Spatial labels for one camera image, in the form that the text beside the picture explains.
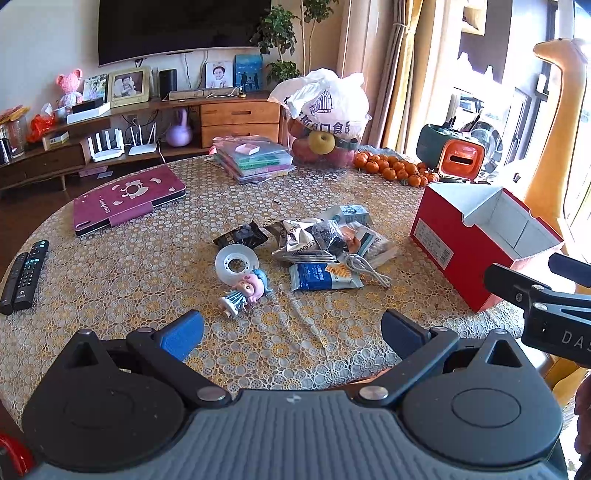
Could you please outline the clear bag of cotton swabs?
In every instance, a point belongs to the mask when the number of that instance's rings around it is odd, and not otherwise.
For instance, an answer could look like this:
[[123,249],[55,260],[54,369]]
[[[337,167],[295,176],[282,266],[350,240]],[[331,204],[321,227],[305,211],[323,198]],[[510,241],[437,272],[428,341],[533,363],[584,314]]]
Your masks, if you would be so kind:
[[359,222],[341,225],[339,229],[346,240],[349,253],[359,255],[374,268],[384,265],[399,253],[399,247],[394,241]]

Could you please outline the black snack packet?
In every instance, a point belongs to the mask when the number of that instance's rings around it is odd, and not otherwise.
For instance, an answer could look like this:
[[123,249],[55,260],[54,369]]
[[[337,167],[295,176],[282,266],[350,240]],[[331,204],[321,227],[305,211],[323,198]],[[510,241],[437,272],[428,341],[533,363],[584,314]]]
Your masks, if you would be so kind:
[[254,249],[266,243],[267,240],[269,237],[263,233],[259,225],[256,222],[250,222],[216,237],[213,242],[219,249],[235,244]]

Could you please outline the black remote with blue button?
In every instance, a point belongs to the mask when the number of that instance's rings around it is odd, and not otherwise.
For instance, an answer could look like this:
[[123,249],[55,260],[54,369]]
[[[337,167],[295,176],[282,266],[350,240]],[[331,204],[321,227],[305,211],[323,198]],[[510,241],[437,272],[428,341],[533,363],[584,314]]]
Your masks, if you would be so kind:
[[17,284],[13,301],[14,311],[26,310],[32,306],[48,249],[49,241],[41,240],[36,242],[29,251]]

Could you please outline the small blue white carton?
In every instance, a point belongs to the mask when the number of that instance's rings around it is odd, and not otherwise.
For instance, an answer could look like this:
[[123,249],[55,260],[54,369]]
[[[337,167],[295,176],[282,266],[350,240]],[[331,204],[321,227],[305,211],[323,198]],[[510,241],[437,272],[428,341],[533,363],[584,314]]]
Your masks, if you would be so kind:
[[349,224],[358,222],[362,225],[370,226],[372,218],[370,212],[359,204],[332,206],[320,215],[322,220],[334,220],[338,224]]

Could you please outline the blue white snack packet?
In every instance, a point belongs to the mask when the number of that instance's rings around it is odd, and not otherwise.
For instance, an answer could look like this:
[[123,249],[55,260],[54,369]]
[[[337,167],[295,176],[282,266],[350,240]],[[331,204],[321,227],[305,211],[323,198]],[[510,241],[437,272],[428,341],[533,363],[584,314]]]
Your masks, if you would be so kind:
[[301,263],[290,266],[291,291],[360,289],[363,281],[356,273],[337,273],[339,264]]

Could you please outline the gold framed photo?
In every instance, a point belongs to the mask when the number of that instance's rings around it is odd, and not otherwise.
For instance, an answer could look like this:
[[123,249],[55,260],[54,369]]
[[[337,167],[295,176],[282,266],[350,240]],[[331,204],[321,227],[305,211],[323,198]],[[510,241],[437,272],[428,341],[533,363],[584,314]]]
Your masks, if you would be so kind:
[[107,93],[111,108],[147,102],[150,96],[149,68],[140,67],[110,73]]

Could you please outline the black remote control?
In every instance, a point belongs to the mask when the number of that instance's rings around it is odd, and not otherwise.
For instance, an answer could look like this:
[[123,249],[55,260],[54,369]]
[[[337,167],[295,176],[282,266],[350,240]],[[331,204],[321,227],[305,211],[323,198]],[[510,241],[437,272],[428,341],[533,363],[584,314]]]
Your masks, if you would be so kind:
[[20,253],[12,264],[8,279],[5,282],[1,295],[0,313],[3,315],[10,315],[13,311],[13,299],[15,297],[18,281],[27,258],[27,252]]

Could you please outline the white router left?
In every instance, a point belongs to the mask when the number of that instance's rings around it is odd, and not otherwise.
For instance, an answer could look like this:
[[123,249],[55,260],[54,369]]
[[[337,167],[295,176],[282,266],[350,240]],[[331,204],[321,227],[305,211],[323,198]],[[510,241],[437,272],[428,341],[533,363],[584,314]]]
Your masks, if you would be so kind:
[[124,153],[122,131],[117,128],[96,132],[94,135],[88,137],[86,141],[90,159],[93,162],[116,159]]

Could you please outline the wooden tv cabinet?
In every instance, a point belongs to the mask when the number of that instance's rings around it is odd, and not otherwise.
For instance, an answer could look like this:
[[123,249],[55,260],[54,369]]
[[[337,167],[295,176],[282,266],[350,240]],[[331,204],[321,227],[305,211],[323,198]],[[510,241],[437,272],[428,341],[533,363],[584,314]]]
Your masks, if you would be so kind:
[[267,100],[266,92],[245,97],[198,98],[178,101],[150,101],[112,108],[104,115],[71,125],[57,125],[48,136],[67,139],[45,150],[41,145],[1,166],[3,191],[96,167],[89,140],[119,130],[126,149],[133,142],[155,140],[155,151],[104,161],[104,166],[144,161],[163,154],[178,159],[204,154],[212,140],[221,136],[260,135],[277,143],[287,140],[287,118],[280,106]]

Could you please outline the clear tape roll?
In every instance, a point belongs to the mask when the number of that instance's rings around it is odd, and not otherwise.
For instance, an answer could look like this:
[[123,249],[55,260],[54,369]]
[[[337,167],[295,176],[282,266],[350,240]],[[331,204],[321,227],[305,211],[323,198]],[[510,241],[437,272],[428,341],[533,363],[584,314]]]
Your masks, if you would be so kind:
[[226,285],[233,285],[244,275],[259,268],[256,252],[240,244],[223,247],[214,260],[217,278]]

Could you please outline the dark clear small bag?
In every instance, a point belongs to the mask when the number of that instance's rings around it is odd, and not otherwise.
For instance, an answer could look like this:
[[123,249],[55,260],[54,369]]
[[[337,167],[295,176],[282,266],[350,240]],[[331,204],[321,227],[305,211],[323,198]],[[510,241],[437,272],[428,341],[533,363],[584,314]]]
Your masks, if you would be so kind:
[[335,257],[349,251],[346,238],[335,220],[322,220],[312,224],[310,231],[321,250],[328,251]]

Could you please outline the pink haired doll figurine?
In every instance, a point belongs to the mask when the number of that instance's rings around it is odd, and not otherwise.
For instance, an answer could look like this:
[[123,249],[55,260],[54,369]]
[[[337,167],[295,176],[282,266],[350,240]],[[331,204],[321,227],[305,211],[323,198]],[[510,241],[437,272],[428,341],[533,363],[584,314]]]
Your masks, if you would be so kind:
[[227,318],[235,319],[267,293],[270,293],[270,287],[266,273],[260,269],[253,269],[242,276],[242,279],[219,299],[219,306]]

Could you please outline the white router right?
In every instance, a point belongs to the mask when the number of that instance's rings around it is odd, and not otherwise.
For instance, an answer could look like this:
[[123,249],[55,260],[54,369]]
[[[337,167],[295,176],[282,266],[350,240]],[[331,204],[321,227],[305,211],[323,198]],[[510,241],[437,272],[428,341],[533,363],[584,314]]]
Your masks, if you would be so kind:
[[131,146],[128,151],[130,156],[153,153],[157,150],[158,140],[155,122],[151,124],[146,140],[143,139],[143,130],[140,125],[132,125],[130,127],[130,134]]

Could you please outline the silver foil snack bag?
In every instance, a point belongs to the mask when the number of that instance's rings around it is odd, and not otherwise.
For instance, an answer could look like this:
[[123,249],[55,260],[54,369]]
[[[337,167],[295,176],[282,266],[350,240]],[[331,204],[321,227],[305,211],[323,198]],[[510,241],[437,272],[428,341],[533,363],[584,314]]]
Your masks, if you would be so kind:
[[335,263],[335,255],[322,248],[315,240],[311,227],[322,220],[280,220],[263,226],[276,239],[276,250],[271,257],[288,264]]

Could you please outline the green potted plant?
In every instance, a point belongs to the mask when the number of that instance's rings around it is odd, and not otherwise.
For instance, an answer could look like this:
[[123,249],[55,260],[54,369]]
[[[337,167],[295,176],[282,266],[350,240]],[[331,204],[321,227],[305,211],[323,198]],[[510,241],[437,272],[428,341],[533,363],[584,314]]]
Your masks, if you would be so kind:
[[304,0],[294,13],[283,5],[270,6],[260,18],[252,43],[260,54],[276,53],[277,59],[266,66],[266,81],[276,85],[311,72],[314,36],[318,25],[335,13],[339,1]]

